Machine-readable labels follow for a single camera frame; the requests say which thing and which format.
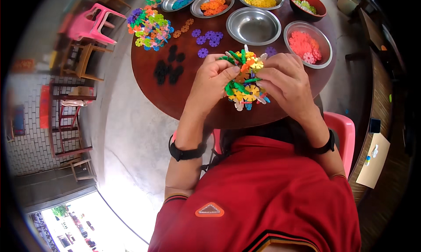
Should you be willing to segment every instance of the red shirt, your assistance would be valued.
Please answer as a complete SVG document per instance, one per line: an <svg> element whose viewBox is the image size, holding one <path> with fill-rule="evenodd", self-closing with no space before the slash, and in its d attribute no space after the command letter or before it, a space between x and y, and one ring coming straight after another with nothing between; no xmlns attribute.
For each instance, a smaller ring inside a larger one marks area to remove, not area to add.
<svg viewBox="0 0 421 252"><path fill-rule="evenodd" d="M260 251L272 242L359 251L357 208L345 177L329 179L292 144L246 136L190 197L167 198L149 251Z"/></svg>

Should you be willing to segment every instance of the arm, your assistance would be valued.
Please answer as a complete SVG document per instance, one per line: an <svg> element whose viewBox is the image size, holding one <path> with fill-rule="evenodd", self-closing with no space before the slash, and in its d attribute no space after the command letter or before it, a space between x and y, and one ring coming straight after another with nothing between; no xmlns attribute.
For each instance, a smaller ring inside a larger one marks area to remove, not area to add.
<svg viewBox="0 0 421 252"><path fill-rule="evenodd" d="M314 148L323 147L329 140L329 129L313 102L309 77L301 59L296 55L277 54L267 59L257 74L263 79L257 85L266 89L282 109L303 127ZM345 176L339 151L315 155L314 160L329 177Z"/></svg>
<svg viewBox="0 0 421 252"><path fill-rule="evenodd" d="M227 83L239 73L239 67L223 54L208 55L199 68L177 129L175 145L180 150L197 149L202 142L203 124L215 104L223 97ZM165 179L165 198L181 193L190 196L200 178L202 158L180 160L171 157Z"/></svg>

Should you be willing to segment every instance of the tiled wall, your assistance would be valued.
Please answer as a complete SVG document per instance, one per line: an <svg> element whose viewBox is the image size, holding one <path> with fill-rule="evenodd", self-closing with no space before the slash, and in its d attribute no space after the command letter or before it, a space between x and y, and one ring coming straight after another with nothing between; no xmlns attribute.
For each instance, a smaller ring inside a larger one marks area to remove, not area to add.
<svg viewBox="0 0 421 252"><path fill-rule="evenodd" d="M50 143L54 145L55 152L62 152L59 133L53 134L53 142L50 142L48 129L39 128L39 96L41 85L48 85L52 77L37 74L9 76L8 87L14 90L16 95L15 103L24 104L25 112L25 135L16 136L14 141L7 143L9 168L13 176L23 176L58 168L61 166L61 162L74 158L73 155L57 159L53 158ZM71 77L56 76L54 78L55 83L83 85L85 81L84 79ZM70 87L67 87L67 89L64 87L62 93L68 93L69 91ZM58 94L57 87L55 87L54 94ZM75 110L75 107L66 107L64 114L74 114ZM51 122L55 123L55 127L58 127L59 101L57 100L53 100L52 113ZM67 122L71 124L70 119L63 119L61 124L66 125ZM63 132L62 135L63 138L77 137L78 131ZM80 148L79 140L65 142L66 151L76 148Z"/></svg>

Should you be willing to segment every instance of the concrete floor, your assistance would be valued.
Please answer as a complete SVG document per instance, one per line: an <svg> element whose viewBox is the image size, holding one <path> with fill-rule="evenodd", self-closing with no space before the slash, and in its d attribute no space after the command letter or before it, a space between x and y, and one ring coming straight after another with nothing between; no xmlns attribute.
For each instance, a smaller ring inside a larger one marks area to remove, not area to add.
<svg viewBox="0 0 421 252"><path fill-rule="evenodd" d="M338 53L332 77L320 95L325 111L347 115L357 126L363 98L359 83L369 69L345 62L346 54L360 50L357 40L362 39L362 29L347 23L336 1L322 0L335 25ZM144 0L129 3L145 6ZM82 128L86 143L93 146L90 153L99 191L116 213L149 241L164 200L168 138L178 120L143 95L131 67L133 35L127 33L123 19L116 18L114 24L110 37L118 43L100 60L97 76L104 82L95 82L97 101L81 110Z"/></svg>

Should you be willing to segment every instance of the black watch strap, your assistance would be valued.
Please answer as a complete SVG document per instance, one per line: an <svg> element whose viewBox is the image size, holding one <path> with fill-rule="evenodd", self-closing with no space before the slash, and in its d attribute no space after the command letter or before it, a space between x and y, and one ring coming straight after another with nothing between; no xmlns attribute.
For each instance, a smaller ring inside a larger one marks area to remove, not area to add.
<svg viewBox="0 0 421 252"><path fill-rule="evenodd" d="M329 129L329 140L328 142L320 148L313 148L313 154L324 154L329 150L335 151L335 137L331 129Z"/></svg>
<svg viewBox="0 0 421 252"><path fill-rule="evenodd" d="M202 157L203 153L206 151L206 143L203 143L203 142L201 142L197 146L197 149L186 150L186 151L177 149L175 142L170 144L168 147L169 147L171 156L174 157L176 161L200 158Z"/></svg>

